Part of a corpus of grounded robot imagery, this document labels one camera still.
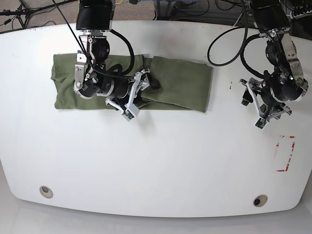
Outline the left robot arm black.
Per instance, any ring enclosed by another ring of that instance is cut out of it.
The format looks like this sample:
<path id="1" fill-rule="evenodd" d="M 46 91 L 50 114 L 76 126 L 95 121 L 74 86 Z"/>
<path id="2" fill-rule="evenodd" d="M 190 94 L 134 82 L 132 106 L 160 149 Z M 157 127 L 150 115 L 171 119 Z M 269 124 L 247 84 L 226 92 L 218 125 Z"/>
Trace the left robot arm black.
<path id="1" fill-rule="evenodd" d="M 266 58 L 274 66 L 274 71 L 259 73 L 246 62 L 244 53 L 240 54 L 243 66 L 253 75 L 249 80 L 241 79 L 246 89 L 242 104 L 255 105 L 258 119 L 255 127 L 264 130 L 270 120 L 280 119 L 281 115 L 292 114 L 287 101 L 299 101 L 309 89 L 304 79 L 301 63 L 297 57 L 296 47 L 290 36 L 290 23 L 277 0 L 246 0 L 246 12 L 253 19 L 259 34 L 248 37 L 249 42 L 266 37 Z"/>

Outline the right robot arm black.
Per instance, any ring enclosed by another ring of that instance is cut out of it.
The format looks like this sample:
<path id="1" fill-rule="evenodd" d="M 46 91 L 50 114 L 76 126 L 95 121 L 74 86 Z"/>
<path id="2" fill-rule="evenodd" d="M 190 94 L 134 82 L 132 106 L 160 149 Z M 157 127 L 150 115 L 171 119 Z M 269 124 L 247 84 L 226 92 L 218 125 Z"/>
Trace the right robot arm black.
<path id="1" fill-rule="evenodd" d="M 94 96 L 105 98 L 126 120 L 139 113 L 141 93 L 147 88 L 158 90 L 160 83 L 150 75 L 146 63 L 130 75 L 135 65 L 135 55 L 130 42 L 112 29 L 116 2 L 114 0 L 81 0 L 76 29 L 83 35 L 76 38 L 81 50 L 75 64 L 74 92 L 84 99 Z M 130 64 L 124 69 L 121 64 L 106 67 L 110 45 L 104 32 L 109 31 L 124 41 L 130 53 Z"/>

